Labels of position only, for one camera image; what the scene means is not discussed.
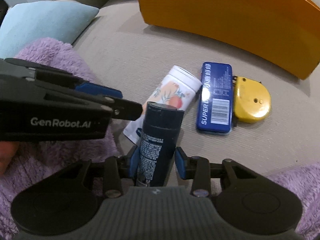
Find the left hand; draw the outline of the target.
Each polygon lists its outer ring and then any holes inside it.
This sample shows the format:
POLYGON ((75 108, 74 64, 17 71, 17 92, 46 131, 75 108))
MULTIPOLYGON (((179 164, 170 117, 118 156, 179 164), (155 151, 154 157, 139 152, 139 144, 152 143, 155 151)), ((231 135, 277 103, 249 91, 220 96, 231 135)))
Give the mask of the left hand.
POLYGON ((19 142, 0 142, 0 173, 3 175, 10 164, 12 158, 16 154, 19 142))

